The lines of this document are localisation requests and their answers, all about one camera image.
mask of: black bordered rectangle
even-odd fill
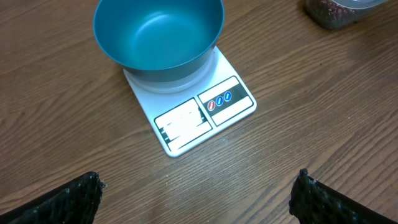
[[[189,100],[184,101],[183,103],[179,104],[178,106],[175,106],[175,107],[173,107],[172,109],[170,109],[170,110],[168,110],[168,111],[162,113],[161,115],[157,116],[156,118],[154,118],[154,123],[155,123],[155,125],[156,125],[156,128],[157,128],[158,132],[160,133],[160,135],[162,136],[163,141],[166,143],[167,148],[170,150],[170,152],[172,151],[172,150],[170,149],[170,147],[169,147],[169,143],[171,142],[171,140],[168,138],[168,136],[167,136],[166,133],[164,132],[164,129],[158,127],[158,125],[157,125],[157,123],[156,123],[156,119],[159,118],[159,117],[161,117],[161,116],[163,116],[163,115],[165,115],[165,114],[167,114],[168,112],[174,110],[175,108],[178,108],[179,106],[182,106],[183,104],[187,103],[187,102],[190,101],[190,100],[194,100],[194,102],[195,102],[195,103],[197,104],[197,106],[198,106],[198,110],[199,110],[200,116],[201,116],[201,118],[202,118],[202,123],[201,123],[201,124],[203,124],[203,123],[205,123],[205,122],[208,122],[208,120],[207,120],[207,118],[206,118],[204,112],[203,112],[202,109],[199,107],[198,102],[196,101],[196,99],[195,99],[194,97],[190,98]],[[181,149],[182,147],[186,146],[187,144],[190,144],[192,141],[194,141],[194,140],[200,138],[200,137],[203,136],[204,134],[206,134],[206,133],[208,133],[209,131],[213,130],[213,127],[212,127],[211,125],[210,125],[210,128],[211,128],[211,129],[208,130],[207,132],[205,132],[205,133],[201,134],[200,136],[198,136],[198,137],[192,139],[191,141],[189,141],[188,143],[184,144],[183,146],[181,146],[181,147],[178,148],[178,149]]]
[[[231,87],[229,90],[226,90],[226,91],[222,92],[221,94],[219,94],[219,95],[213,97],[212,99],[206,101],[205,103],[203,103],[203,102],[201,101],[201,99],[200,99],[200,97],[199,97],[200,95],[202,95],[203,93],[205,93],[205,92],[207,92],[207,91],[209,91],[209,90],[211,90],[211,89],[213,89],[213,88],[216,88],[218,85],[220,85],[220,84],[222,84],[222,83],[224,83],[224,82],[227,82],[227,81],[228,81],[229,79],[231,79],[231,78],[236,78],[237,81],[238,81],[238,84],[235,85],[235,86],[233,86],[233,87]],[[222,96],[222,97],[224,98],[224,94],[225,94],[227,91],[229,91],[229,92],[231,93],[231,95],[232,95],[231,99],[230,99],[228,102],[224,100],[224,102],[223,102],[223,104],[222,104],[221,106],[216,106],[215,109],[214,109],[213,111],[210,111],[210,110],[208,109],[208,107],[207,107],[207,106],[208,106],[208,103],[209,103],[211,100],[216,101],[217,97],[219,97],[219,96]],[[218,114],[219,112],[225,110],[226,108],[232,106],[233,104],[237,103],[239,100],[242,100],[242,99],[244,99],[244,98],[247,97],[247,96],[249,97],[249,99],[250,99],[250,101],[251,101],[251,106],[249,106],[249,107],[246,108],[245,110],[242,110],[242,111],[239,112],[238,114],[236,114],[236,115],[234,115],[234,116],[228,118],[226,121],[222,122],[222,123],[219,124],[219,125],[217,125],[217,124],[214,122],[214,119],[213,119],[213,116],[214,116],[214,115],[216,115],[216,114]],[[217,84],[217,85],[211,87],[210,89],[203,91],[202,93],[198,94],[198,98],[199,98],[200,102],[202,103],[203,107],[206,109],[206,112],[210,115],[211,120],[214,122],[214,124],[215,124],[217,127],[220,126],[220,125],[222,125],[223,123],[229,121],[230,119],[234,118],[235,116],[237,116],[237,115],[243,113],[244,111],[246,111],[247,109],[249,109],[250,107],[252,107],[253,104],[254,104],[253,101],[252,101],[252,99],[251,99],[251,97],[249,96],[248,92],[245,90],[245,88],[243,87],[242,83],[239,81],[239,79],[238,79],[236,76],[229,77],[229,78],[227,78],[226,80],[222,81],[221,83],[219,83],[219,84]]]

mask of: bowl rim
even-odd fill
[[[224,2],[223,2],[223,0],[219,0],[219,1],[220,1],[220,4],[221,4],[221,10],[222,10],[222,13],[223,13],[223,18],[222,18],[222,21],[221,21],[221,25],[220,25],[219,31],[218,31],[217,35],[215,36],[214,40],[211,42],[211,44],[210,44],[202,53],[198,54],[197,56],[191,58],[190,60],[188,60],[188,61],[186,61],[186,62],[184,62],[184,63],[180,63],[180,64],[178,64],[178,65],[174,65],[174,66],[167,67],[167,68],[158,68],[158,69],[137,68],[137,67],[132,67],[132,66],[130,66],[130,65],[126,65],[125,63],[122,63],[121,61],[119,61],[119,60],[117,60],[116,58],[114,58],[112,55],[110,55],[110,54],[104,49],[104,47],[101,45],[101,42],[98,40],[98,38],[97,38],[97,33],[96,33],[96,28],[95,28],[96,16],[97,16],[98,9],[100,8],[100,5],[101,5],[101,3],[102,3],[103,1],[106,1],[106,0],[101,0],[101,1],[98,3],[98,5],[97,5],[97,7],[96,7],[96,9],[95,9],[95,13],[94,13],[94,19],[93,19],[93,32],[94,32],[95,41],[97,42],[97,44],[99,45],[99,47],[101,48],[101,50],[102,50],[110,59],[112,59],[112,60],[115,61],[116,63],[122,65],[123,67],[131,68],[131,69],[135,69],[135,70],[141,70],[141,71],[163,71],[163,70],[169,70],[169,69],[172,69],[172,68],[181,67],[181,66],[183,66],[183,65],[186,65],[186,64],[188,64],[188,63],[190,63],[190,62],[192,62],[192,61],[198,59],[199,57],[201,57],[204,53],[206,53],[209,49],[211,49],[211,48],[216,44],[218,38],[219,38],[220,35],[221,35],[221,31],[223,30],[224,23],[225,23],[225,8],[224,8]]]

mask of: red button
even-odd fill
[[[209,103],[207,104],[207,109],[209,111],[213,111],[214,108],[216,108],[216,102],[214,102],[214,100],[210,100]]]

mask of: button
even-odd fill
[[[224,100],[225,100],[225,102],[228,102],[229,100],[231,100],[231,98],[232,98],[232,94],[231,94],[231,92],[225,92],[224,93]]]
[[[209,111],[213,111],[214,108],[216,108],[216,102],[214,102],[214,100],[210,100],[210,101],[207,103],[207,109],[208,109]]]
[[[216,104],[217,106],[221,106],[224,103],[224,99],[222,96],[217,96]]]

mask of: jar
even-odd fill
[[[360,20],[387,0],[305,0],[305,10],[322,27],[338,29]]]

